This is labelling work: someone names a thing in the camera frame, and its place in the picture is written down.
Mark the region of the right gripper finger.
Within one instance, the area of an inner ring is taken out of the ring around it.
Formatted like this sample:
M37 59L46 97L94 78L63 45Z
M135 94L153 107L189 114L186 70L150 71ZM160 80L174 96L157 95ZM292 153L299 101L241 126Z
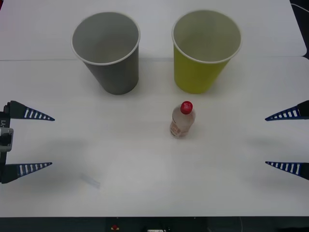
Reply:
M265 121L276 120L308 120L309 119L309 100L299 103L298 105L277 112L267 118Z
M309 179L309 164L307 162L273 162L265 161L266 164L276 169L285 171L290 174L294 174L303 179Z

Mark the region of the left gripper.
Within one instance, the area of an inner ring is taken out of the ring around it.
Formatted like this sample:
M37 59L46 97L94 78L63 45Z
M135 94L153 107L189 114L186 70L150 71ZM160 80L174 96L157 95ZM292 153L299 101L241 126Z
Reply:
M10 101L4 106L0 113L0 168L4 168L0 178L2 184L10 183L53 164L52 162L44 162L5 165L7 152L11 151L10 118L55 121L53 117L17 101Z

